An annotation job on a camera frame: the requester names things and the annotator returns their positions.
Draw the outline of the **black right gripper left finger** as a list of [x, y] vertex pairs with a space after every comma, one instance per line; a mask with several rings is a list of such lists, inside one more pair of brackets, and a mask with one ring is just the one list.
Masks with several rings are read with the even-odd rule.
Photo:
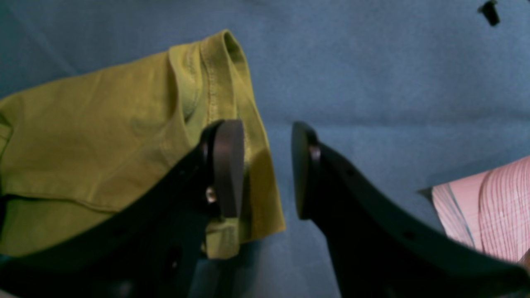
[[220, 120], [142, 198], [68, 241], [1, 256], [1, 291], [18, 298], [185, 298], [206, 227], [241, 214], [241, 120]]

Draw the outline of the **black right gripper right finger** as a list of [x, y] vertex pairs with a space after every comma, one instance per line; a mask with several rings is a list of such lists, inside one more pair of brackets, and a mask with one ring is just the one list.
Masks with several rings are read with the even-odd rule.
[[324, 234], [343, 298], [528, 298], [522, 266], [409, 215], [305, 122], [293, 123], [291, 158], [298, 216]]

